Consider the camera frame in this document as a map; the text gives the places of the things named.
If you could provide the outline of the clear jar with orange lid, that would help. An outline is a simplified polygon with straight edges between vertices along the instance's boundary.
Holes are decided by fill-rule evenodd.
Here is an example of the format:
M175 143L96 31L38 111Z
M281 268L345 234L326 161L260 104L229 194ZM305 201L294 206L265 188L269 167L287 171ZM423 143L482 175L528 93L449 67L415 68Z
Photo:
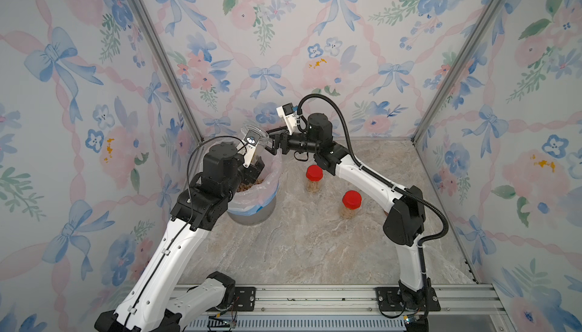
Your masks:
M243 141L253 146L264 145L269 140L269 135L254 124L246 124L241 127L240 131Z

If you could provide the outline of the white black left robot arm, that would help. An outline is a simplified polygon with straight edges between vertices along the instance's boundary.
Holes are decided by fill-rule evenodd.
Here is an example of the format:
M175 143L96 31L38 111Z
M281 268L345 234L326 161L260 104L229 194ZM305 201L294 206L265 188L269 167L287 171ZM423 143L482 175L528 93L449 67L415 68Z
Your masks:
M177 299L171 294L186 264L227 212L238 187L259 177L264 165L256 150L254 139L222 136L204 155L202 171L186 172L185 189L152 259L124 301L97 318L97 331L182 331L209 310L232 309L236 282L218 271Z

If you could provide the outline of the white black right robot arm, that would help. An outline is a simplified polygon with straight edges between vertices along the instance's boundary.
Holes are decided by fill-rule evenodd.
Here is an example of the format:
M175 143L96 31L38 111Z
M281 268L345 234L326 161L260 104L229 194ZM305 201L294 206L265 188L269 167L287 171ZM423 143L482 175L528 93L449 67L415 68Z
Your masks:
M400 265L400 303L405 310L419 310L430 299L421 251L426 220L418 198L422 192L417 187L401 188L366 166L354 154L348 132L345 145L335 141L333 125L323 113L310 115L303 128L292 105L277 108L277 115L285 126L268 132L269 152L312 154L321 169L359 188L383 209L386 214L383 232L396 245Z

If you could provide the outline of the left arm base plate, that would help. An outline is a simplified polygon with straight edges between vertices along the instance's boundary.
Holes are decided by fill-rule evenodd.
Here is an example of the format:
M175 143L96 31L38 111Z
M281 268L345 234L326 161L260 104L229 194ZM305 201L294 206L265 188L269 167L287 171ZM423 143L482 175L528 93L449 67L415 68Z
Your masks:
M256 291L255 287L227 288L221 302L214 310L219 312L253 312L256 305Z

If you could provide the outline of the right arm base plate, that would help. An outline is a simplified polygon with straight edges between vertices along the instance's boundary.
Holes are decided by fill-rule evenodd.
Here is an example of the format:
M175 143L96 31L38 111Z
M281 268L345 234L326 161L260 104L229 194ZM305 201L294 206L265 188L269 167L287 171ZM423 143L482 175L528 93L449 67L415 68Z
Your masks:
M426 291L411 292L399 287L374 288L376 300L382 312L415 312L424 311L428 306L429 312L440 312L441 305L435 289L430 288L429 299L426 300Z

